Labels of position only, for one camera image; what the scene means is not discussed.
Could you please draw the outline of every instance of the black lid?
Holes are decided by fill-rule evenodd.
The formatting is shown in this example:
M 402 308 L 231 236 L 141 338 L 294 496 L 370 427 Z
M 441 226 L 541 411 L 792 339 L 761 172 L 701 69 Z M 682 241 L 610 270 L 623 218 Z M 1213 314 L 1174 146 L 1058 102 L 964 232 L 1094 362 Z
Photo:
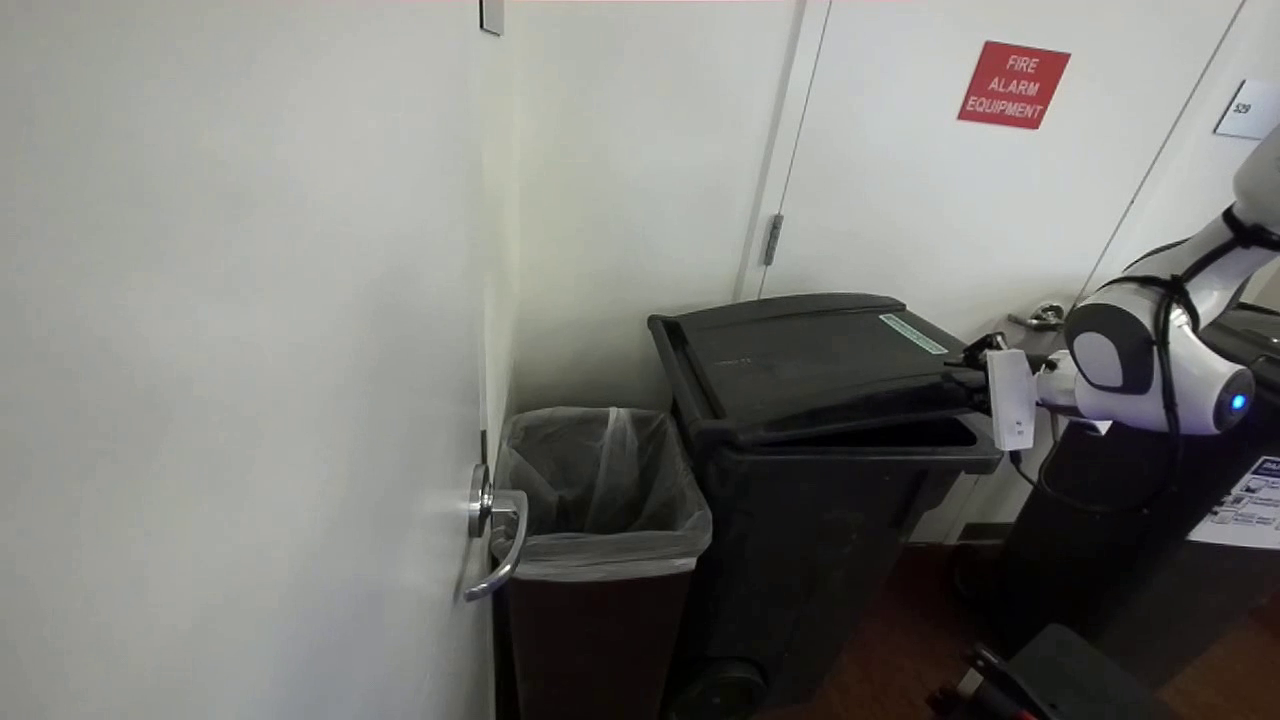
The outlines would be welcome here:
M 890 298 L 786 298 L 657 316 L 687 427 L 742 443 L 969 411 L 949 368 L 962 339 Z

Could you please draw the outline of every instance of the red sign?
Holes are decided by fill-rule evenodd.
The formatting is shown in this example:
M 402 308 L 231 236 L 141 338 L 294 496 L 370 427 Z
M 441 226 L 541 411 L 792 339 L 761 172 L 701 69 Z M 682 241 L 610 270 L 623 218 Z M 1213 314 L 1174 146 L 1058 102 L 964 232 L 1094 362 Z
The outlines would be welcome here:
M 969 124 L 1042 128 L 1071 52 L 984 43 L 962 106 Z

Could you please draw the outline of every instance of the door handle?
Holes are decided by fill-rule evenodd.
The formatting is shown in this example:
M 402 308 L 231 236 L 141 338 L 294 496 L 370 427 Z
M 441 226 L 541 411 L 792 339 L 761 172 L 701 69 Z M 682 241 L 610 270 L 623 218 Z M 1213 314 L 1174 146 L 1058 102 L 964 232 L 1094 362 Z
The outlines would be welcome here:
M 471 536 L 486 536 L 486 526 L 501 517 L 501 521 L 517 521 L 517 536 L 512 536 L 512 550 L 503 551 L 503 559 L 465 594 L 468 604 L 501 594 L 517 570 L 521 570 L 521 555 L 525 555 L 525 544 L 527 544 L 527 496 L 525 493 L 512 493 L 512 488 L 476 488 L 471 493 L 471 503 L 468 503 L 468 531 Z

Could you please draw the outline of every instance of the white robot part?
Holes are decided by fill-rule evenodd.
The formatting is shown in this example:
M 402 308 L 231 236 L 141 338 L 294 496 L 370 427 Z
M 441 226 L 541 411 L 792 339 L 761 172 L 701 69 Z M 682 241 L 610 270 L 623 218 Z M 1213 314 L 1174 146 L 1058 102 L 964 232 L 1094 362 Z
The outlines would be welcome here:
M 1042 394 L 1085 421 L 1219 435 L 1251 407 L 1251 371 L 1201 339 L 1280 251 L 1280 128 L 1236 172 L 1236 204 L 1206 232 L 1155 248 L 1068 314 L 1068 353 Z

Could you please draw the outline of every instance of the white door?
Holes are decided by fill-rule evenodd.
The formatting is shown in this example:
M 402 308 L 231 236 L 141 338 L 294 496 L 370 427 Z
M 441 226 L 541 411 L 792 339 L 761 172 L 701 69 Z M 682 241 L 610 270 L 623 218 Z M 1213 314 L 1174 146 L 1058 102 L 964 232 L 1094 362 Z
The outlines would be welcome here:
M 786 211 L 765 291 L 890 291 L 962 338 L 1081 291 L 1236 9 L 833 0 L 765 199 Z M 984 41 L 1071 52 L 1042 133 L 955 119 Z
M 0 9 L 0 717 L 486 717 L 471 31 Z

